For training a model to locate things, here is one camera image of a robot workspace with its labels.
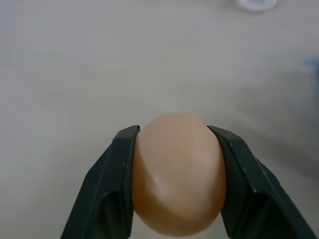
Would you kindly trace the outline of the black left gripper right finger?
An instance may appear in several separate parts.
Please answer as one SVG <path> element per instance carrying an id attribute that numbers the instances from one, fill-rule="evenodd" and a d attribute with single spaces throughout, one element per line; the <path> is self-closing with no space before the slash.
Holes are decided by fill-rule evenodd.
<path id="1" fill-rule="evenodd" d="M 209 129 L 222 149 L 226 198 L 221 215 L 230 239 L 315 239 L 276 176 L 234 133 Z"/>

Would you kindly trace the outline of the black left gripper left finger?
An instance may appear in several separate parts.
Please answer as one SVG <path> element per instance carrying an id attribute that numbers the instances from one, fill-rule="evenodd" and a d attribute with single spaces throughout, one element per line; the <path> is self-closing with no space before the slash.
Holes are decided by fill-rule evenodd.
<path id="1" fill-rule="evenodd" d="M 132 164 L 140 127 L 117 133 L 85 176 L 61 238 L 128 239 L 132 232 Z"/>

